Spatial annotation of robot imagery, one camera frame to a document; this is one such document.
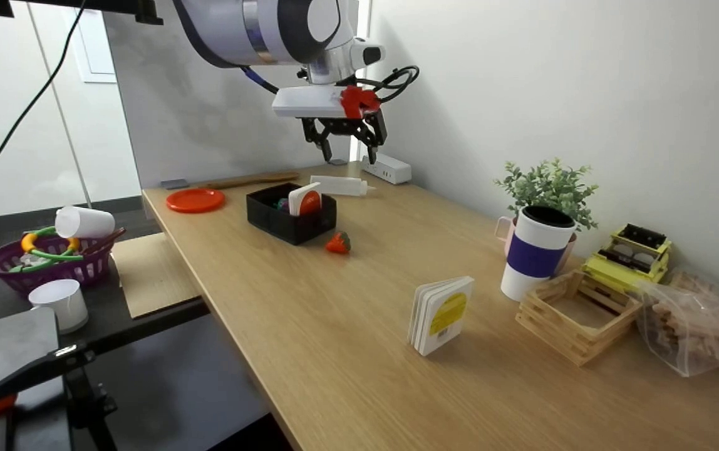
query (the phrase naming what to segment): black cable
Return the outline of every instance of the black cable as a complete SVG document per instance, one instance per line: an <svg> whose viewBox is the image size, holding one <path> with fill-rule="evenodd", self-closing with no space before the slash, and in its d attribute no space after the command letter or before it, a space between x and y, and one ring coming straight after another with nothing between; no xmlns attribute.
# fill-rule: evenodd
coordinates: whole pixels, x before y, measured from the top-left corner
<svg viewBox="0 0 719 451"><path fill-rule="evenodd" d="M71 36L75 36L75 31L78 31L78 24L79 24L81 12L85 12L85 0L79 2L79 10L78 10L78 16L75 16L75 24L71 24L71 28L69 28L68 36L64 36L63 53L60 53L60 60L56 60L54 70L53 70L49 79L43 83L43 88L36 90L36 95L26 103L26 108L15 118L11 128L6 132L6 137L4 137L1 144L0 144L0 157L1 157L4 147L6 147L6 140L11 139L11 134L16 132L16 126L26 118L26 114L33 111L33 106L39 101L39 95L43 95L43 94L53 86L53 81L56 79L56 73L60 73L60 68L63 68L63 64L64 64L68 49L69 49L69 44L71 44Z"/></svg>
<svg viewBox="0 0 719 451"><path fill-rule="evenodd" d="M392 101L396 95L400 95L415 79L417 79L417 68L415 68L415 65L403 65L403 68L390 70L390 75L382 79L382 81L355 79L355 83L360 83L360 86L372 86L376 94L377 94L377 90L392 90L392 94L385 95L385 99L377 95L381 103L387 103L387 101Z"/></svg>
<svg viewBox="0 0 719 451"><path fill-rule="evenodd" d="M261 86L262 90L267 90L272 95L277 94L277 88L272 83L267 83L266 79L261 79L251 65L241 65L241 73L244 79L251 79L254 86Z"/></svg>

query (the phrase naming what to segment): yellow sticker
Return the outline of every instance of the yellow sticker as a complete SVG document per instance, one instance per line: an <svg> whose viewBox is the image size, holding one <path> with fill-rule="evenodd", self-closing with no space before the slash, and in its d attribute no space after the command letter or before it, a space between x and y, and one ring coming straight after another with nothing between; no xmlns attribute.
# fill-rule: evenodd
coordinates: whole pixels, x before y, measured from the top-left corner
<svg viewBox="0 0 719 451"><path fill-rule="evenodd" d="M430 337L438 337L448 326L461 322L462 308L466 308L466 296L462 294L453 294L446 303L441 303L441 308L436 311L436 317L430 322Z"/></svg>

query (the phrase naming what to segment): green plant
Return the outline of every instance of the green plant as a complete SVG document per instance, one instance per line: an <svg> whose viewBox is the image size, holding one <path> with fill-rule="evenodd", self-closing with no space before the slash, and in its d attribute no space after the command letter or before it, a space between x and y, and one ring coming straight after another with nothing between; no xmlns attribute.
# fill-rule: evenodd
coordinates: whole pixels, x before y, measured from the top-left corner
<svg viewBox="0 0 719 451"><path fill-rule="evenodd" d="M541 160L529 170L507 160L504 182L495 183L507 190L511 210L547 205L574 218L575 228L583 232L599 227L586 205L586 199L599 190L599 187L583 182L589 173L589 167L566 169L557 158Z"/></svg>

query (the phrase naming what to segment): white container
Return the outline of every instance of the white container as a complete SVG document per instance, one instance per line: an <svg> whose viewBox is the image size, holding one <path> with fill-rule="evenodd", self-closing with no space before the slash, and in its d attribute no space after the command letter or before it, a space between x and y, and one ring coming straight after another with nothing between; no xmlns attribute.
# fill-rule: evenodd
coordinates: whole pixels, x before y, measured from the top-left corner
<svg viewBox="0 0 719 451"><path fill-rule="evenodd" d="M552 209L529 205L517 210L500 292L524 302L529 292L551 278L574 237L574 222Z"/></svg>
<svg viewBox="0 0 719 451"><path fill-rule="evenodd" d="M104 239L114 232L108 210L64 205L54 213L54 233L60 239Z"/></svg>
<svg viewBox="0 0 719 451"><path fill-rule="evenodd" d="M639 333L646 348L679 377L719 368L719 284L686 268L668 287L641 287Z"/></svg>
<svg viewBox="0 0 719 451"><path fill-rule="evenodd" d="M88 324L88 308L75 278L56 278L30 292L33 308L49 308L56 319L56 332L71 333Z"/></svg>

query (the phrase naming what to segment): potted plant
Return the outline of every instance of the potted plant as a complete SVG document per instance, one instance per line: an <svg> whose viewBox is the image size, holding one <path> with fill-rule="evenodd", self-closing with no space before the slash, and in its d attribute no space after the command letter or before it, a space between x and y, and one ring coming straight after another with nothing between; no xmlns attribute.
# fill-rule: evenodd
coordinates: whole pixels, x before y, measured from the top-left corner
<svg viewBox="0 0 719 451"><path fill-rule="evenodd" d="M586 199L590 199L599 187L583 182L589 173L589 167L570 169L561 167L557 158L541 160L532 169L520 169L507 160L499 187L511 195L507 210L514 213L529 205L546 205L569 217L575 223L575 232L590 232L599 223L590 218Z"/></svg>
<svg viewBox="0 0 719 451"><path fill-rule="evenodd" d="M586 199L595 187L586 183L589 167L569 169L557 158L541 160L524 170L506 163L506 177L499 182L511 195L511 218L506 223L506 268L500 294L511 302L524 302L532 284L562 272L566 256L579 232L595 228Z"/></svg>

